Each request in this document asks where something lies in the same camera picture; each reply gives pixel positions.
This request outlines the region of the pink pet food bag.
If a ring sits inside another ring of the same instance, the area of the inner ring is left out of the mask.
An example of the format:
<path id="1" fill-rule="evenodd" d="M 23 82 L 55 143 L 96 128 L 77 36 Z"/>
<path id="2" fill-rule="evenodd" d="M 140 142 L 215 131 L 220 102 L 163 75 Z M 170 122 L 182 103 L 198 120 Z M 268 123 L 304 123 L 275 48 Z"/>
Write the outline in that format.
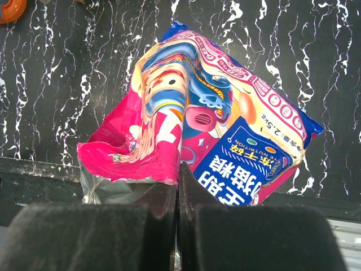
<path id="1" fill-rule="evenodd" d="M 82 201 L 132 183 L 179 182 L 186 163 L 228 206 L 265 200 L 323 127 L 212 40 L 175 21 L 136 63 L 129 92 L 77 145 Z"/>

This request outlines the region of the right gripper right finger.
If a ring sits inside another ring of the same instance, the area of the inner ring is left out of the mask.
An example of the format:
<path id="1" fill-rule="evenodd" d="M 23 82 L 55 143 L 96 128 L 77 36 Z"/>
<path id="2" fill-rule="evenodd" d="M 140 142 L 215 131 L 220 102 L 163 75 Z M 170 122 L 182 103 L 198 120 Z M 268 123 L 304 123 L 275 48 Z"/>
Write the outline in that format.
<path id="1" fill-rule="evenodd" d="M 179 170 L 183 270 L 345 270 L 325 217 L 303 207 L 230 207 Z"/>

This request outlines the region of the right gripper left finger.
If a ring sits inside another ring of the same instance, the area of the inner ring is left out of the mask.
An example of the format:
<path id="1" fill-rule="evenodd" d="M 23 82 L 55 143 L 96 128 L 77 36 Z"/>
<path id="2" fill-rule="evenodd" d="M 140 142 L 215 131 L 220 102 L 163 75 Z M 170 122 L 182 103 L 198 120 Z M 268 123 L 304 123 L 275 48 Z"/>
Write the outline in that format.
<path id="1" fill-rule="evenodd" d="M 152 185 L 131 204 L 32 204 L 10 223 L 2 270 L 169 270 L 177 188 Z"/>

